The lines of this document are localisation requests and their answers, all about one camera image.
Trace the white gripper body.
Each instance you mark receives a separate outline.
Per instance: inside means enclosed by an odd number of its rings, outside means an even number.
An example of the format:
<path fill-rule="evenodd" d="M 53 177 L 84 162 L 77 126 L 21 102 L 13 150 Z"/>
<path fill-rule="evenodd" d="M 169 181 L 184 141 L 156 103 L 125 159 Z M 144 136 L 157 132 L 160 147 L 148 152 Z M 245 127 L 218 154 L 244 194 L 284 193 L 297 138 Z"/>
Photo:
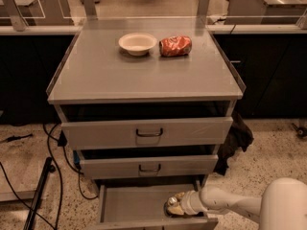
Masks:
<path fill-rule="evenodd" d="M 196 215 L 202 211 L 199 193 L 196 191 L 186 192 L 180 202 L 183 212 L 187 215 Z"/>

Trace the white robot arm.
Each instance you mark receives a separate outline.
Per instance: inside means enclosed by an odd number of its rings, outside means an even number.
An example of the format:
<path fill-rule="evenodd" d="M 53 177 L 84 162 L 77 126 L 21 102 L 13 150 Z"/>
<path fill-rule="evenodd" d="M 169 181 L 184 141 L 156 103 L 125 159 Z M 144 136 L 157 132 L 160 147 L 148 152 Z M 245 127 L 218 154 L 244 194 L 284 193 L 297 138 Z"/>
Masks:
<path fill-rule="evenodd" d="M 307 185 L 292 178 L 278 178 L 261 197 L 236 195 L 212 185 L 168 198 L 169 216 L 235 212 L 259 225 L 259 230 L 307 230 Z"/>

